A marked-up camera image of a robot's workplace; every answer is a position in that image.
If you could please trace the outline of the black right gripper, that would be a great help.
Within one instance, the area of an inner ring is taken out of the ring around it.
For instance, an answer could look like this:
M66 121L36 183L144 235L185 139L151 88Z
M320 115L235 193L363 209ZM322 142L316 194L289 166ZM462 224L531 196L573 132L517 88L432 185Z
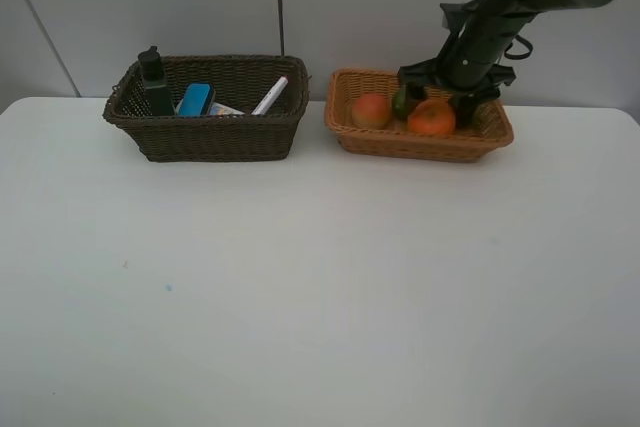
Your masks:
M456 128L468 128L479 105L485 102L484 91L510 86L515 81L512 67L497 64L496 47L452 47L434 58L402 66L397 72L405 87L406 107L417 107L429 98L428 89L437 87L450 93Z

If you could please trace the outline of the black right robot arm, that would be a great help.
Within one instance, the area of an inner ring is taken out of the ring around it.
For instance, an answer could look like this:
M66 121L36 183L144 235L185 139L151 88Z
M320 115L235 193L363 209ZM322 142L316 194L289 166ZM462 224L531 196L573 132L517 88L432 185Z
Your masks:
M439 88L451 96L457 126L468 126L481 104L497 100L501 86L515 80L514 70L499 61L515 59L510 50L516 42L527 50L533 48L520 34L528 23L545 12L598 8L612 1L471 0L441 4L449 35L436 57L398 70L394 116L407 120L427 98L427 89Z

